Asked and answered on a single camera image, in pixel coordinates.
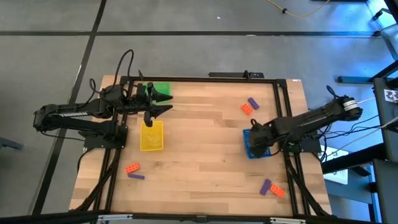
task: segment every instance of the gray floor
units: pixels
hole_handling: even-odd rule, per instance
[[[321,2],[276,1],[293,13],[305,14]],[[91,30],[100,1],[0,0],[0,30]],[[365,3],[331,2],[313,17],[283,15],[263,0],[113,0],[108,1],[100,30],[291,30],[372,31]],[[0,217],[25,215],[37,191],[53,139],[32,128],[33,112],[49,103],[66,103],[87,44],[87,37],[0,37],[0,136],[22,142],[24,149],[0,149]],[[308,107],[331,100],[325,86],[357,100],[372,96],[369,85],[341,85],[340,75],[372,76],[393,59],[382,38],[373,37],[97,37],[78,101],[91,90],[88,79],[101,83],[113,74],[120,55],[136,53],[132,73],[205,77],[208,72],[264,72],[268,78],[301,79]],[[361,105],[362,119],[377,114],[374,100]],[[375,125],[377,121],[366,123]],[[336,123],[333,130],[349,129]],[[69,131],[68,135],[76,136]],[[374,137],[382,141],[381,134]],[[328,142],[340,147],[354,139]],[[373,145],[363,139],[346,149]],[[82,143],[65,141],[44,212],[68,209]],[[335,215],[368,220],[368,206],[330,197]]]

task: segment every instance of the wooden tabletop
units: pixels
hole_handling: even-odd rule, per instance
[[[112,82],[113,76],[105,76],[101,88]],[[287,80],[287,84],[293,115],[306,112],[301,81]],[[282,153],[248,159],[244,151],[242,130],[251,127],[250,119],[265,123],[277,117],[272,85],[170,82],[170,89],[174,98],[169,104],[174,107],[158,117],[164,122],[163,151],[140,151],[143,115],[127,119],[129,133],[121,153],[111,211],[292,216]],[[250,116],[241,109],[249,97],[260,106]],[[277,145],[271,147],[271,152],[276,150]],[[93,190],[103,154],[103,149],[95,149],[81,160],[70,208],[79,206]],[[301,154],[301,160],[307,188],[330,213],[319,161],[306,153]],[[134,162],[141,167],[135,174],[144,175],[145,180],[126,175],[124,168]],[[284,198],[272,192],[260,195],[265,179],[284,189]],[[303,213],[300,191],[295,188]],[[104,189],[100,208],[105,204],[107,186]]]

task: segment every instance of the blue container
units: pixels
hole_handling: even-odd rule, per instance
[[[248,156],[249,159],[259,159],[259,158],[254,157],[254,155],[250,153],[249,134],[250,134],[250,129],[243,130],[243,141],[244,141],[244,149],[246,151],[246,155]],[[269,150],[269,147],[267,147],[266,152],[260,158],[269,157],[270,155],[271,155],[271,152]]]

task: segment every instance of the green block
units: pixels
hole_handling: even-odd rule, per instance
[[[154,83],[154,87],[156,89],[156,91],[158,91],[159,93],[163,93],[166,95],[170,95],[170,83]],[[158,102],[156,103],[155,101],[153,101],[153,103],[156,104],[163,104],[163,103],[169,103],[170,100],[166,100],[166,101],[162,101],[162,102]]]

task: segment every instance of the yellow cable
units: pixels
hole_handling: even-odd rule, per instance
[[[282,10],[282,11],[284,10],[282,7],[280,7],[278,4],[274,3],[274,2],[271,1],[271,0],[267,0],[267,2],[273,4],[275,7],[277,7],[278,9],[280,9],[280,10]],[[329,2],[330,2],[330,0],[327,0],[327,1],[326,1],[325,3],[323,3],[323,5],[321,5],[318,9],[316,9],[316,10],[314,10],[314,11],[312,11],[311,13],[308,13],[308,14],[306,14],[306,15],[296,16],[295,14],[290,13],[288,10],[286,10],[285,13],[287,13],[287,14],[293,16],[293,17],[296,17],[296,18],[305,18],[305,17],[307,17],[307,16],[311,16],[312,14],[316,13],[319,9],[321,9],[323,6],[325,6],[325,5],[328,4]]]

